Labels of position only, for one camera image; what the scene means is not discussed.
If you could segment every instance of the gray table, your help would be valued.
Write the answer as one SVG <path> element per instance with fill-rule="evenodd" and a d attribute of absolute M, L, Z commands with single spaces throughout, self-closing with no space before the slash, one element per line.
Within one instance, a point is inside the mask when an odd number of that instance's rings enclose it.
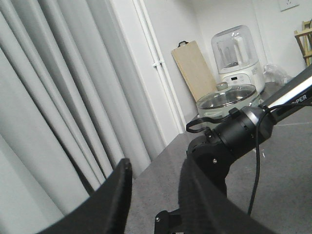
<path fill-rule="evenodd" d="M 178 135 L 134 181 L 127 234 L 154 233 L 154 217 L 178 208 L 177 190 L 186 149 L 196 135 Z M 305 107 L 274 127 L 261 145 L 261 175 L 252 217 L 280 234 L 312 233 L 312 109 Z M 247 211 L 255 152 L 236 161 L 227 176 L 228 198 Z"/>

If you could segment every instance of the white pipe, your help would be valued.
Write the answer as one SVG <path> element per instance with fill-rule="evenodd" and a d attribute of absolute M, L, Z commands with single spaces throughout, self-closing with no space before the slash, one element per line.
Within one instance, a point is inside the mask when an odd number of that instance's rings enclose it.
<path fill-rule="evenodd" d="M 164 62 L 164 58 L 158 44 L 146 6 L 142 0 L 133 0 L 133 3 L 135 5 L 136 12 L 142 25 L 142 29 L 146 37 L 147 43 L 150 47 L 150 51 L 154 60 L 153 66 L 156 67 L 158 71 L 162 86 L 164 88 L 164 92 L 171 108 L 171 112 L 175 119 L 176 126 L 179 132 L 183 133 L 185 132 L 184 126 L 186 125 L 186 121 L 180 103 L 177 99 L 168 68 L 166 66 L 166 63 Z"/>

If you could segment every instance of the wooden rack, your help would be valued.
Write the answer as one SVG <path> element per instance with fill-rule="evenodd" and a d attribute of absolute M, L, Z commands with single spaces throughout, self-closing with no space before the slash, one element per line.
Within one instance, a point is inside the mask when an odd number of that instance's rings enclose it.
<path fill-rule="evenodd" d="M 311 21 L 302 22 L 302 31 L 294 32 L 294 37 L 296 38 L 303 59 L 305 60 L 307 66 L 309 66 L 312 58 L 312 28 L 310 28 Z"/>

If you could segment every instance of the white appliance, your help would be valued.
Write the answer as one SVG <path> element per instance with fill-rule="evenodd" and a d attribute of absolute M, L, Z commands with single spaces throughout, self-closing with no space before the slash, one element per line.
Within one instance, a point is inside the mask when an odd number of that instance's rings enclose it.
<path fill-rule="evenodd" d="M 220 78 L 229 85 L 252 84 L 260 93 L 265 85 L 252 35 L 245 25 L 216 34 L 211 44 Z"/>

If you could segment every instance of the white wall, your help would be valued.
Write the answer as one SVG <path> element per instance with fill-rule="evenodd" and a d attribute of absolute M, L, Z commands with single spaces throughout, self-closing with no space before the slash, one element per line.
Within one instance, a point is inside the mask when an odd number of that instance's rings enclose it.
<path fill-rule="evenodd" d="M 291 76 L 301 72 L 304 60 L 293 32 L 311 19 L 312 1 L 298 2 L 299 6 L 281 12 L 277 0 L 193 0 L 213 74 L 217 76 L 211 38 L 240 24 L 249 27 L 262 66 L 280 65 Z"/>
<path fill-rule="evenodd" d="M 189 122 L 196 115 L 195 101 L 171 55 L 179 42 L 196 40 L 205 50 L 194 6 L 190 0 L 145 0 L 159 45 L 181 104 Z"/>
<path fill-rule="evenodd" d="M 206 62 L 219 81 L 211 38 L 237 25 L 251 31 L 261 65 L 283 67 L 291 76 L 304 69 L 304 61 L 294 39 L 301 21 L 312 17 L 312 0 L 298 0 L 300 6 L 280 12 L 277 0 L 144 0 L 186 121 L 196 114 L 194 99 L 178 70 L 171 51 L 182 40 L 196 40 Z M 156 118 L 168 144 L 177 134 L 168 101 L 144 38 L 131 0 L 110 0 L 144 80 Z"/>
<path fill-rule="evenodd" d="M 125 36 L 136 69 L 143 80 L 147 98 L 152 104 L 155 117 L 160 124 L 160 130 L 167 145 L 178 135 L 178 129 L 158 73 L 152 66 L 154 63 L 153 58 L 144 37 L 137 12 L 131 0 L 110 0 L 110 2 Z"/>
<path fill-rule="evenodd" d="M 298 0 L 298 3 L 299 6 L 281 12 L 276 0 L 255 0 L 265 50 L 271 56 L 268 59 L 283 67 L 290 76 L 296 76 L 305 68 L 293 32 L 301 31 L 302 21 L 312 18 L 312 0 Z"/>

